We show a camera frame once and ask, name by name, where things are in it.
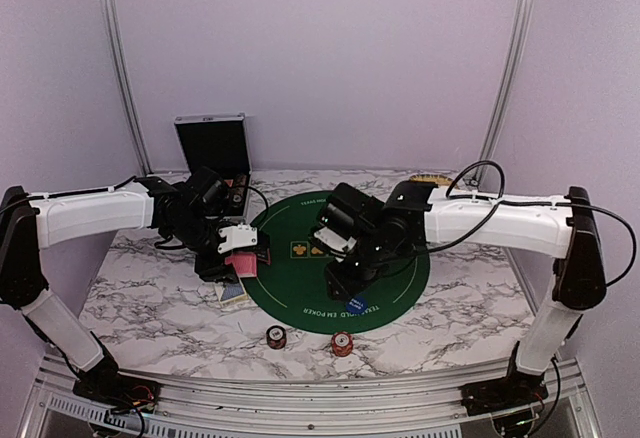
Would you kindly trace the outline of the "red-backed playing card deck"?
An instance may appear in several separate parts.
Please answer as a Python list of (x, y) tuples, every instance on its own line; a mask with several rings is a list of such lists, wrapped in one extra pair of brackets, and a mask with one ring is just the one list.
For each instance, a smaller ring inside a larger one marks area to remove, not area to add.
[(255, 278), (258, 276), (257, 257), (254, 253), (233, 253), (225, 258), (225, 264), (232, 267), (238, 278)]

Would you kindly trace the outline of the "orange-red 5 chip stack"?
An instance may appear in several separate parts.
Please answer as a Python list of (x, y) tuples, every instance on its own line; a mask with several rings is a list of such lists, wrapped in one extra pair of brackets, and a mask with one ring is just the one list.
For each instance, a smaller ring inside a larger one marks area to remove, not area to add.
[(331, 349), (335, 356), (346, 357), (353, 351), (353, 338), (344, 331), (335, 333), (331, 338)]

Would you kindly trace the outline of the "black triangular all-in button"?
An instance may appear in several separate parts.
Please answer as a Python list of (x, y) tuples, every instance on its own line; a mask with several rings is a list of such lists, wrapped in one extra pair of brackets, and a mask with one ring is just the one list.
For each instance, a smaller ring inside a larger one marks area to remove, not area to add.
[(254, 254), (258, 262), (264, 263), (266, 265), (271, 264), (271, 252), (268, 246), (257, 247), (256, 250), (254, 251)]

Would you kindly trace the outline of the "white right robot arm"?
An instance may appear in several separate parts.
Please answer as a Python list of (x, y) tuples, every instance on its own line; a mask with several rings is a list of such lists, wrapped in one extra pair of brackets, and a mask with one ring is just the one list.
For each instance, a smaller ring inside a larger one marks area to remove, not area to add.
[(312, 243), (334, 256), (325, 268), (328, 294), (347, 302), (399, 259), (462, 243), (550, 256), (552, 280), (504, 377), (466, 384), (469, 414), (524, 406), (547, 397), (551, 359), (582, 315), (606, 295), (601, 244), (585, 189), (549, 198), (464, 192), (402, 181), (381, 201), (341, 183), (318, 213)]

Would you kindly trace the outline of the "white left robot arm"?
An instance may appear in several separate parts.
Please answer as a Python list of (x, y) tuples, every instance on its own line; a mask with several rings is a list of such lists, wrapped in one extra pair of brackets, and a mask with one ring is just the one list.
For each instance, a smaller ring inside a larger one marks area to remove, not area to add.
[(1, 301), (76, 367), (77, 394), (117, 405), (150, 404), (156, 383), (120, 373), (106, 347), (50, 288), (40, 252), (80, 237), (150, 228), (194, 252), (197, 274), (213, 279), (227, 255), (257, 242), (252, 226), (223, 223), (227, 195), (226, 182), (210, 170), (173, 184), (131, 178), (116, 186), (40, 195), (12, 187), (1, 208)]

